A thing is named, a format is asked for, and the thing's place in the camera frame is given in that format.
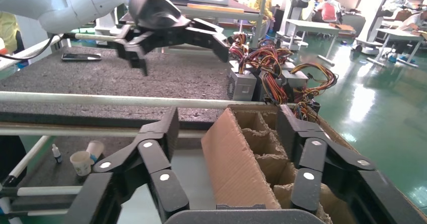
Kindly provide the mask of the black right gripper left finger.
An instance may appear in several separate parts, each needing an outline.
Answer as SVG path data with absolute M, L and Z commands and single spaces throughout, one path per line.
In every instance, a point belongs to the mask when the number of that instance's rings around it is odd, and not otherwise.
M 96 162 L 65 215 L 65 223 L 117 223 L 122 204 L 147 184 L 160 219 L 189 209 L 171 159 L 179 133 L 178 109 L 145 124 L 132 143 Z

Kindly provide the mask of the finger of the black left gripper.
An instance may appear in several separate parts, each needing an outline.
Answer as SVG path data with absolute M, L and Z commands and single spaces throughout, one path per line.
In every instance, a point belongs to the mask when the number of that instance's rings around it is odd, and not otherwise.
M 154 38 L 153 31 L 142 32 L 132 25 L 124 25 L 115 37 L 117 55 L 126 59 L 132 68 L 139 68 L 144 76 L 148 76 L 145 55 L 155 48 Z
M 182 44 L 211 49 L 223 62 L 229 60 L 230 44 L 223 28 L 205 20 L 185 19 L 183 25 L 155 31 L 155 46 L 168 47 Z

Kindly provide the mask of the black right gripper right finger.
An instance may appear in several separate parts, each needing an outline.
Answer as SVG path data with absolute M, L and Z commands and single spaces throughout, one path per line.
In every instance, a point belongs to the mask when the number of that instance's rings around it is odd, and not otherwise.
M 287 105 L 278 108 L 278 137 L 298 170 L 292 208 L 314 213 L 326 185 L 355 223 L 426 223 L 370 159 L 330 140 L 317 123 L 297 119 Z

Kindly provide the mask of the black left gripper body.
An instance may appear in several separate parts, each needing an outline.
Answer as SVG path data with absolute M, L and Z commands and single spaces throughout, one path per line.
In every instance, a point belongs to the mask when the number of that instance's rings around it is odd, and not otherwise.
M 128 10 L 136 25 L 149 30 L 187 26 L 190 23 L 170 0 L 129 0 Z

